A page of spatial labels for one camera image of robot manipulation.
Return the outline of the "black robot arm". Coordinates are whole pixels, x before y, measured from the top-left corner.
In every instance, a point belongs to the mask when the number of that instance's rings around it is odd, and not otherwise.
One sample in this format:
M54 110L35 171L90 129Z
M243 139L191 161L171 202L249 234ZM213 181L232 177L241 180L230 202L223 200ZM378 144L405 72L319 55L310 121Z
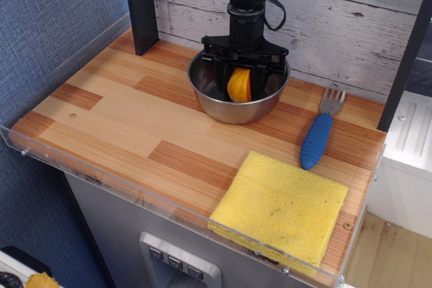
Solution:
M271 27L265 17L267 1L285 11L277 0L229 0L229 34L202 38L202 60L212 63L217 89L225 100L229 98L229 79L237 67L250 70L252 100L260 99L271 74L286 74L288 50L264 37L265 28L279 30L286 19Z

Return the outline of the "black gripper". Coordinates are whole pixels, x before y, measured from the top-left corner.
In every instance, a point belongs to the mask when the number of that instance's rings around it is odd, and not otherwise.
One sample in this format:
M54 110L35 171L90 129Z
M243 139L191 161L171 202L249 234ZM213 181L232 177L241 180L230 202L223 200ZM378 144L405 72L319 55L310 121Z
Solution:
M231 101L227 85L233 67L252 69L251 97L253 101L263 96L269 74L285 74L288 50L267 41L264 11L230 11L227 36L202 38L203 61L213 64L218 91L224 100Z

